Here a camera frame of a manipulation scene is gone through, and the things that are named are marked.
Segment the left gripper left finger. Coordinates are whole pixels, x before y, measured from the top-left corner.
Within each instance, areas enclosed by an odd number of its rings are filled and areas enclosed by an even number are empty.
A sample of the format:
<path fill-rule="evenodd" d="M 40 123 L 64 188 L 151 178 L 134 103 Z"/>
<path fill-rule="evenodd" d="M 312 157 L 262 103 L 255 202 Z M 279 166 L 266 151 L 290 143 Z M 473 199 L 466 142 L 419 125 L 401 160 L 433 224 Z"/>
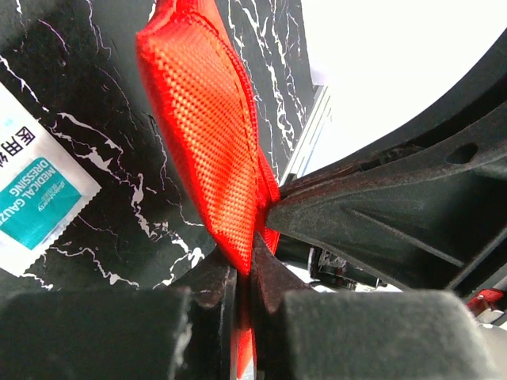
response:
<path fill-rule="evenodd" d="M 233 379 L 237 271 L 218 251 L 168 287 L 16 294 L 4 379 Z"/>

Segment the red first aid pouch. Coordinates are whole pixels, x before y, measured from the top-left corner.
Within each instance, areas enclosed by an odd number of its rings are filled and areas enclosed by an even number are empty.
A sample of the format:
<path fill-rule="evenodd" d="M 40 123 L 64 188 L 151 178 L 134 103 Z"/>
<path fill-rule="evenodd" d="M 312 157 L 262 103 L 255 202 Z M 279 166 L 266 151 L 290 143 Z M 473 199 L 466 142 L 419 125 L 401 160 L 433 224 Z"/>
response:
<path fill-rule="evenodd" d="M 255 245 L 275 253 L 266 225 L 280 199 L 258 137 L 250 79 L 213 1 L 160 1 L 135 38 L 155 119 L 189 198 L 216 247 L 176 282 L 207 316 L 195 332 L 218 335 L 229 379 L 254 352 L 249 285 Z"/>

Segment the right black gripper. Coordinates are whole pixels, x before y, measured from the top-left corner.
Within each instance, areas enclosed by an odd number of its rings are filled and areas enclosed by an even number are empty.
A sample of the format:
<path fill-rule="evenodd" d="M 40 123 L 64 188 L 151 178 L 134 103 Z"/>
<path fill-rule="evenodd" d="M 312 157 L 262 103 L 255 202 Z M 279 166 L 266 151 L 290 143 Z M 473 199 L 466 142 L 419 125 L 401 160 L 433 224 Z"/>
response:
<path fill-rule="evenodd" d="M 445 289 L 504 329 L 505 36 L 424 112 L 286 184 L 267 223 L 320 247 L 308 255 L 318 291 Z"/>

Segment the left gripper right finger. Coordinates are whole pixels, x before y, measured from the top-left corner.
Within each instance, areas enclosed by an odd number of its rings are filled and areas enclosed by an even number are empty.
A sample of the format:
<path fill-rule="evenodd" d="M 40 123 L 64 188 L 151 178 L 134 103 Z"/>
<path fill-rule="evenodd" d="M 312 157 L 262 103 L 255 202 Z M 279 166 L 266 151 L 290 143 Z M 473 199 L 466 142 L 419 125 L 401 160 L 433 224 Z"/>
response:
<path fill-rule="evenodd" d="M 466 306 L 443 291 L 318 292 L 253 240 L 259 379 L 503 379 Z"/>

